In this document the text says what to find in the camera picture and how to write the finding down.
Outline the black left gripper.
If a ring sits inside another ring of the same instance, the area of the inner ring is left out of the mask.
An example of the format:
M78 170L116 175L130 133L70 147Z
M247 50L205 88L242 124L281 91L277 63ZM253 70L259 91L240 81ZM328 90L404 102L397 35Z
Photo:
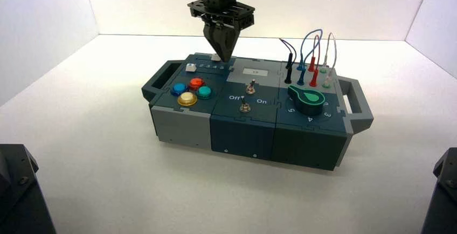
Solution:
M203 29L204 36L223 62L230 60L240 35L239 30L254 24L255 8L237 0L196 0L188 3L188 7L193 17L207 22Z

